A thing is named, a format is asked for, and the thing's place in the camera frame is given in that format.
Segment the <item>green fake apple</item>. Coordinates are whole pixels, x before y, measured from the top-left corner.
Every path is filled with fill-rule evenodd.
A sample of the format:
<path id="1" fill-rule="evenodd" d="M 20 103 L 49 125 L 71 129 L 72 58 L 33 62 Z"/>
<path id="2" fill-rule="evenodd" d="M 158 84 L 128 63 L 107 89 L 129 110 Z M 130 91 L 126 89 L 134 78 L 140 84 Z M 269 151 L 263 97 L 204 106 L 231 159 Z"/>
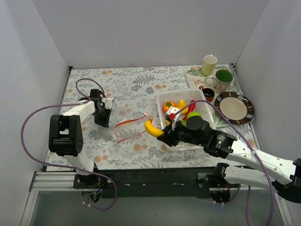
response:
<path id="1" fill-rule="evenodd" d="M 200 114 L 199 112 L 192 111 L 192 112 L 189 112 L 189 113 L 187 114 L 186 119 L 189 119 L 189 118 L 191 118 L 191 117 L 193 117 L 193 116 L 199 116 L 199 117 L 201 117 L 201 114 Z"/>

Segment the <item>clear zip top bag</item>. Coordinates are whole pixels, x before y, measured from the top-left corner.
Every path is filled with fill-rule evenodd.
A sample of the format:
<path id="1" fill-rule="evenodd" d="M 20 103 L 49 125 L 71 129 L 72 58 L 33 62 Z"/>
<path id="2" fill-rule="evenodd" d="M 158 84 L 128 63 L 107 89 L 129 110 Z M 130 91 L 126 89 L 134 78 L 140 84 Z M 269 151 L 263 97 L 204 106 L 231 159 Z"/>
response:
<path id="1" fill-rule="evenodd" d="M 114 127 L 114 134 L 116 136 L 117 143 L 121 143 L 130 139 L 137 138 L 146 132 L 144 123 L 152 118 L 144 113 L 140 118 L 123 120 Z"/>

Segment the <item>red fake chili pepper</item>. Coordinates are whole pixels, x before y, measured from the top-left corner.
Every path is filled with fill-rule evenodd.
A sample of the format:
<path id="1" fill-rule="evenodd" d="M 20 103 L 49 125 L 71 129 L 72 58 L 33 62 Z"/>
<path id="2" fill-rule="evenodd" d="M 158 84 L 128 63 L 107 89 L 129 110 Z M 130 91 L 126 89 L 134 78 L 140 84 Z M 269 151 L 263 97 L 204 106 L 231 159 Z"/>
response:
<path id="1" fill-rule="evenodd" d="M 194 110 L 194 108 L 195 108 L 196 104 L 194 103 L 194 100 L 191 100 L 190 103 L 191 103 L 191 105 L 188 108 L 186 108 L 185 110 L 183 110 L 183 112 L 185 112 L 185 114 L 184 114 L 184 117 L 183 117 L 182 120 L 186 120 L 187 114 L 189 112 L 192 112 Z"/>

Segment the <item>orange fake tomato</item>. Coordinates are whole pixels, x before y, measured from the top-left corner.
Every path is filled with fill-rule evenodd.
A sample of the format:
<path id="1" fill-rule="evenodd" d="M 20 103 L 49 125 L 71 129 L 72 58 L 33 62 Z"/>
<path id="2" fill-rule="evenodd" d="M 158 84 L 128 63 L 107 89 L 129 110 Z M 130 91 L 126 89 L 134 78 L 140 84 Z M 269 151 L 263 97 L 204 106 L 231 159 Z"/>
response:
<path id="1" fill-rule="evenodd" d="M 162 106 L 163 113 L 166 113 L 170 107 L 176 107 L 173 101 L 166 101 Z"/>

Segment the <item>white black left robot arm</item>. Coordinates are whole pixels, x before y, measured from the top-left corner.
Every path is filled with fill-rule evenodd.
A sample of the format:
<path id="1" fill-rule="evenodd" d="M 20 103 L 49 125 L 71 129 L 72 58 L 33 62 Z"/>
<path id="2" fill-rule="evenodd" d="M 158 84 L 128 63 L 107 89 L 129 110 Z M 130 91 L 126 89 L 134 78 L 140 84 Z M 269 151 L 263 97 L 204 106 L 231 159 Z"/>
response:
<path id="1" fill-rule="evenodd" d="M 103 92 L 92 89 L 88 98 L 83 97 L 79 105 L 71 108 L 61 115 L 52 115 L 50 118 L 48 147 L 52 153 L 64 157 L 78 174 L 79 182 L 89 188 L 97 188 L 101 178 L 94 172 L 97 171 L 83 149 L 82 122 L 89 116 L 94 116 L 95 124 L 107 128 L 114 98 L 105 97 Z"/>

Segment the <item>yellow fake banana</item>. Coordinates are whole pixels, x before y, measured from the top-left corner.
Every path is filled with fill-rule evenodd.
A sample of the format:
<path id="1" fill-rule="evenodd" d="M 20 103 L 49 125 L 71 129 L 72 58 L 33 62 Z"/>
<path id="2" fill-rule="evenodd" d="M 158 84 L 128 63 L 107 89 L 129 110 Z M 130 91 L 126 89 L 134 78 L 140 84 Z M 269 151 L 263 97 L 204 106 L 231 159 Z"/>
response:
<path id="1" fill-rule="evenodd" d="M 162 130 L 160 130 L 152 125 L 152 120 L 147 120 L 144 123 L 144 128 L 145 128 L 146 132 L 153 137 L 159 137 L 162 134 L 164 134 L 164 132 Z"/>

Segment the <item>yellow fake lemon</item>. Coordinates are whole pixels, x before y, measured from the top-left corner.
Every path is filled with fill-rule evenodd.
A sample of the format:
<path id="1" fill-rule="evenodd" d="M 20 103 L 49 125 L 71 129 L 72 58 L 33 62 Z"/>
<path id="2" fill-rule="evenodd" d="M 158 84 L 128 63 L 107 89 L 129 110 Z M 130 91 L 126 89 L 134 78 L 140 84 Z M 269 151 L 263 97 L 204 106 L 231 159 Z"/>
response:
<path id="1" fill-rule="evenodd" d="M 176 107 L 179 108 L 179 109 L 182 109 L 186 106 L 186 102 L 181 99 L 177 104 L 176 104 Z"/>

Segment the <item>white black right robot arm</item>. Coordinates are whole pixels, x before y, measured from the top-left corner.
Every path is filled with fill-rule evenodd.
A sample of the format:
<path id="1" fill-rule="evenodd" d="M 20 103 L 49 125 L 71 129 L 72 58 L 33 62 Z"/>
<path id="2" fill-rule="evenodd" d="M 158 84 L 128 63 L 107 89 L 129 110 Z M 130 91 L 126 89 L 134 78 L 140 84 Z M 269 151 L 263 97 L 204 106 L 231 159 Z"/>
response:
<path id="1" fill-rule="evenodd" d="M 251 150 L 234 136 L 212 129 L 199 116 L 190 117 L 186 125 L 182 125 L 180 121 L 170 123 L 158 131 L 156 138 L 168 146 L 176 146 L 179 142 L 198 145 L 213 157 L 243 164 L 238 167 L 218 163 L 214 172 L 203 179 L 203 182 L 212 187 L 244 184 L 270 188 L 285 200 L 301 202 L 300 159 L 285 160 L 260 150 Z"/>

